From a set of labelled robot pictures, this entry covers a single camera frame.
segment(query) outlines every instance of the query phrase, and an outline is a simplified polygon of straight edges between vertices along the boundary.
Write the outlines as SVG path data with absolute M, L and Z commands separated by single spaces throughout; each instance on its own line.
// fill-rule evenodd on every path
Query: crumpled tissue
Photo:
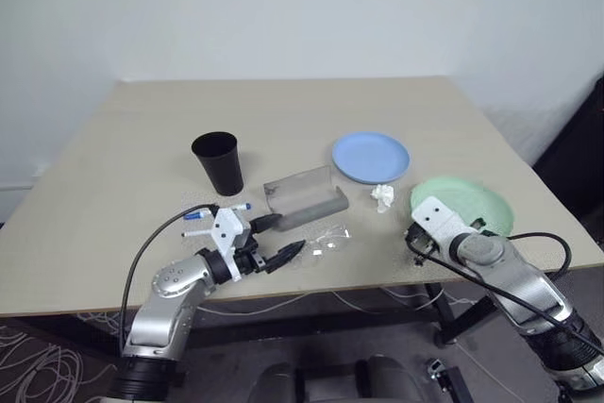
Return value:
M 394 188 L 387 184 L 378 184 L 371 191 L 371 197 L 377 200 L 377 212 L 386 212 L 394 202 Z

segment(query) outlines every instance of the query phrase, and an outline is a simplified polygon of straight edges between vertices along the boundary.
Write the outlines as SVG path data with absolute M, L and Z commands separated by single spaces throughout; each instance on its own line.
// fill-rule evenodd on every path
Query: plastic cup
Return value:
M 235 195 L 242 191 L 242 170 L 235 136 L 228 132 L 209 132 L 193 141 L 191 151 L 206 169 L 217 193 Z

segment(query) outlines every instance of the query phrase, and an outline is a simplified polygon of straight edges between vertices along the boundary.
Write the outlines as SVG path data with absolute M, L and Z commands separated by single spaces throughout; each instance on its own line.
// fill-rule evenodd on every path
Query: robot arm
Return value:
M 283 247 L 270 259 L 260 256 L 253 235 L 270 228 L 280 216 L 269 214 L 248 223 L 241 214 L 247 209 L 240 205 L 212 212 L 213 227 L 203 234 L 211 236 L 217 249 L 202 249 L 155 274 L 151 294 L 132 322 L 110 398 L 105 401 L 165 400 L 197 306 L 218 285 L 252 272 L 271 273 L 302 249 L 304 241 Z
M 441 260 L 523 299 L 601 345 L 551 280 L 506 238 L 478 233 L 436 197 L 428 197 L 411 217 L 415 223 L 407 232 L 409 243 L 436 243 Z M 506 297 L 489 294 L 564 393 L 579 401 L 581 395 L 604 386 L 604 357 L 596 350 Z

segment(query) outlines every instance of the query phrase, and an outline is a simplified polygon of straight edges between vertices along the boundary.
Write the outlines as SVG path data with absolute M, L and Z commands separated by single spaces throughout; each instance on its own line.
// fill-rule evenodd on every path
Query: beige tabletop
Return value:
M 245 187 L 218 196 L 190 151 L 211 130 L 239 139 Z M 514 233 L 551 231 L 574 251 L 572 266 L 604 262 L 583 227 L 521 161 L 485 117 L 444 77 L 195 81 L 119 84 L 57 163 L 0 230 L 0 313 L 100 311 L 119 306 L 130 262 L 164 220 L 194 202 L 250 202 L 250 218 L 269 212 L 262 184 L 331 164 L 342 135 L 381 131 L 404 143 L 411 167 L 396 183 L 394 207 L 378 214 L 371 187 L 333 169 L 350 208 L 287 233 L 261 234 L 260 251 L 345 225 L 352 238 L 314 257 L 309 250 L 270 276 L 220 287 L 214 299 L 261 297 L 453 278 L 412 265 L 403 241 L 411 188 L 432 176 L 462 176 L 500 193 L 515 214 Z M 130 302 L 170 260 L 203 240 L 182 239 L 176 222 L 147 250 Z M 544 270 L 562 251 L 547 239 L 517 243 Z

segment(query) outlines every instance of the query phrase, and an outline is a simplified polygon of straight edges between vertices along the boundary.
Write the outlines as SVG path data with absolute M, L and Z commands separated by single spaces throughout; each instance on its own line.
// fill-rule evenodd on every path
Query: plate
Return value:
M 380 132 L 354 132 L 340 138 L 332 155 L 336 167 L 359 183 L 382 184 L 403 176 L 409 168 L 407 148 Z
M 411 210 L 431 195 L 457 212 L 468 226 L 481 218 L 485 228 L 497 235 L 510 236 L 512 233 L 510 205 L 498 193 L 477 183 L 454 176 L 437 176 L 424 181 L 411 191 Z

